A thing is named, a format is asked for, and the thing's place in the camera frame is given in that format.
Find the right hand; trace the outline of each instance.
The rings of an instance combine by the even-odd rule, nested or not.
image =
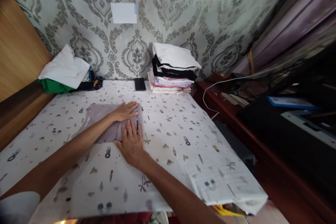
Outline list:
[[[122,124],[122,142],[114,141],[126,162],[141,170],[141,163],[149,154],[145,151],[144,139],[142,137],[141,125],[139,124],[138,134],[135,123],[127,121],[127,127]]]

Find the table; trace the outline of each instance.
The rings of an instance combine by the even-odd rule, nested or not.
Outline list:
[[[97,91],[57,95],[0,152],[1,171],[7,173],[1,193],[70,141],[92,103],[135,100],[143,109],[146,151],[158,164],[208,205],[234,202],[256,213],[267,195],[214,122],[190,94],[153,94],[145,83],[143,92],[134,90],[133,81],[105,80]],[[115,144],[106,142],[94,144],[58,181],[30,223],[152,210],[171,208],[148,178],[126,163]]]
[[[210,117],[215,112],[206,108],[203,94],[211,86],[209,82],[197,82],[193,98]],[[336,213],[306,181],[304,181],[276,151],[269,148],[236,114],[242,108],[224,100],[216,86],[207,90],[204,100],[208,107],[219,111],[214,120],[225,123],[231,131],[255,154],[260,174],[258,182],[291,224],[336,223]]]

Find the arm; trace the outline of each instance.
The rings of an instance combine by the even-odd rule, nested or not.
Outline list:
[[[128,121],[127,128],[122,125],[122,135],[122,143],[115,141],[115,144],[125,160],[150,179],[182,224],[224,224],[214,211],[145,151],[140,125],[137,134],[134,122]]]
[[[90,148],[97,138],[114,122],[124,121],[137,113],[132,110],[136,102],[125,105],[122,103],[112,113],[78,134],[72,140],[59,148],[54,154],[32,169],[26,176],[9,189],[0,200],[16,193],[34,191],[40,195],[40,201],[55,186],[57,181],[67,172]]]

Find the white cable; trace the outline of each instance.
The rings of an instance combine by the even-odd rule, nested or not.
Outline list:
[[[205,92],[206,92],[209,88],[215,86],[215,85],[218,84],[218,83],[223,83],[223,82],[233,81],[233,80],[237,80],[237,79],[245,79],[245,78],[249,78],[249,77],[252,77],[252,76],[256,76],[256,75],[264,74],[264,73],[266,73],[266,72],[269,72],[269,71],[272,71],[272,70],[274,70],[274,69],[276,69],[276,68],[279,68],[279,67],[281,67],[281,66],[287,64],[289,61],[292,61],[292,60],[293,60],[293,59],[288,60],[288,61],[286,61],[286,62],[284,62],[284,63],[282,63],[282,64],[280,64],[280,65],[278,65],[278,66],[276,66],[276,67],[273,67],[273,68],[271,68],[271,69],[266,69],[266,70],[264,70],[264,71],[261,71],[261,72],[259,72],[259,73],[255,73],[255,74],[253,74],[253,75],[244,76],[244,77],[235,78],[235,79],[230,79],[230,80],[223,80],[223,81],[221,81],[221,82],[216,82],[215,84],[213,84],[213,85],[211,85],[210,87],[206,88],[205,91],[204,91],[204,94],[203,94],[203,102],[204,102],[205,106],[206,106],[208,109],[210,109],[210,110],[212,110],[212,111],[214,111],[214,112],[217,112],[217,114],[215,114],[215,115],[211,118],[211,120],[212,120],[213,118],[215,118],[215,116],[218,115],[219,112],[216,111],[216,110],[213,110],[213,109],[209,108],[209,107],[207,106],[207,104],[205,103],[205,101],[204,101],[204,95],[205,95]]]

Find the hand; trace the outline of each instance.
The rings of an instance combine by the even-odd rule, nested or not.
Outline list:
[[[114,141],[126,162],[141,170],[141,161],[149,156],[145,151],[144,139],[142,138],[141,125],[139,124],[138,134],[134,121],[127,121],[127,128],[122,124],[122,142]]]
[[[125,105],[125,102],[123,102],[112,113],[108,114],[108,116],[113,118],[114,121],[125,121],[128,118],[131,118],[138,114],[138,112],[132,113],[133,109],[135,109],[137,106],[138,106],[138,103],[136,103],[135,101],[131,101],[130,103],[127,103],[126,105]]]

